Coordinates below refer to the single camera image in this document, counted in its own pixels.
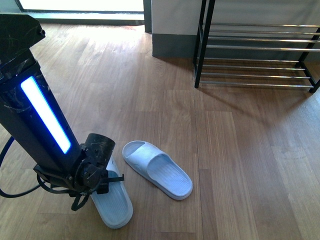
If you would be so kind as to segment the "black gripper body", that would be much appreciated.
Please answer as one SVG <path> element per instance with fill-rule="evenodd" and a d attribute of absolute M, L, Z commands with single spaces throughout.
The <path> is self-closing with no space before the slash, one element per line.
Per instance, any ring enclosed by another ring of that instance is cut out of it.
<path fill-rule="evenodd" d="M 81 144 L 79 160 L 70 173 L 47 170 L 38 164 L 34 167 L 39 185 L 53 194 L 68 194 L 71 197 L 87 196 L 96 192 L 109 192 L 109 183 L 122 182 L 124 176 L 111 176 L 107 165 L 116 143 L 104 135 L 90 133 Z"/>

